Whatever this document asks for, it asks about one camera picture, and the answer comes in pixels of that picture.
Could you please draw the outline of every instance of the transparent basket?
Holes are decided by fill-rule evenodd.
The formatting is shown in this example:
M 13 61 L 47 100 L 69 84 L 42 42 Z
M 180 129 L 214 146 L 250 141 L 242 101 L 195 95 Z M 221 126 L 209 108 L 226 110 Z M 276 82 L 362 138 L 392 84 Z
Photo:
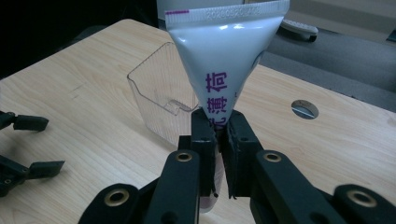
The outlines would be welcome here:
M 165 43 L 129 75 L 128 82 L 146 126 L 177 146 L 191 134 L 191 112 L 198 99 L 173 43 Z

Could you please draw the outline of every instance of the metal ring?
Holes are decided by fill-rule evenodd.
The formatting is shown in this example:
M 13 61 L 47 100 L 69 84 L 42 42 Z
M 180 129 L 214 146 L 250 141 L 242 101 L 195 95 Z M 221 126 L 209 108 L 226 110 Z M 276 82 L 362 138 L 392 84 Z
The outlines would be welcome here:
M 376 207 L 377 205 L 375 198 L 361 190 L 352 189 L 349 190 L 346 195 L 352 202 L 364 207 Z
M 192 155 L 187 152 L 180 152 L 176 155 L 176 160 L 178 161 L 190 161 L 192 159 Z
M 264 158 L 266 160 L 268 160 L 268 161 L 271 161 L 271 162 L 279 162 L 279 161 L 282 160 L 282 158 L 279 155 L 277 155 L 277 154 L 275 154 L 273 152 L 265 153 L 264 154 Z
M 110 207 L 122 205 L 129 199 L 129 192 L 126 189 L 113 189 L 105 197 L 105 204 Z

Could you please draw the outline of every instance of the white tube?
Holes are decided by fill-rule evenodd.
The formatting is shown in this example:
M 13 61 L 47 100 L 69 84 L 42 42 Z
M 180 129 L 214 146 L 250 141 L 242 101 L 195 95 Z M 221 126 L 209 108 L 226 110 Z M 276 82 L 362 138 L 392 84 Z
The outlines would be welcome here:
M 166 11 L 190 83 L 207 117 L 223 127 L 244 83 L 273 39 L 289 0 Z

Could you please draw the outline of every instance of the purple mark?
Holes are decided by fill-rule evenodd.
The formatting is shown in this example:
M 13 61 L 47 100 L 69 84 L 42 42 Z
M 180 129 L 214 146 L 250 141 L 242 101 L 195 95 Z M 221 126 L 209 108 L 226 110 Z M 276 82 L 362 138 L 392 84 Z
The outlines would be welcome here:
M 175 10 L 175 11 L 166 11 L 165 15 L 172 15 L 172 14 L 183 14 L 183 13 L 189 13 L 189 10 Z

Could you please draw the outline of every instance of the light wood surface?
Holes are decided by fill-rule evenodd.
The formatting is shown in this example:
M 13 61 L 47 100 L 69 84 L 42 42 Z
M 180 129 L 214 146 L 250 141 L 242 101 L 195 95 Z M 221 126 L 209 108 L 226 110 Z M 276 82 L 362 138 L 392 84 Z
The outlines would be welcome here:
M 145 127 L 126 77 L 170 40 L 164 31 L 121 21 L 1 80 L 1 110 L 43 116 L 49 126 L 42 133 L 2 130 L 0 154 L 25 166 L 65 164 L 56 177 L 26 181 L 0 198 L 0 223 L 77 223 L 105 187 L 141 188 L 159 176 L 175 147 Z M 316 105 L 318 118 L 294 115 L 295 100 Z M 396 203 L 396 114 L 263 66 L 235 109 L 265 148 L 289 156 L 317 188 L 332 193 L 353 183 Z M 223 181 L 200 223 L 254 223 L 248 199 L 227 195 Z

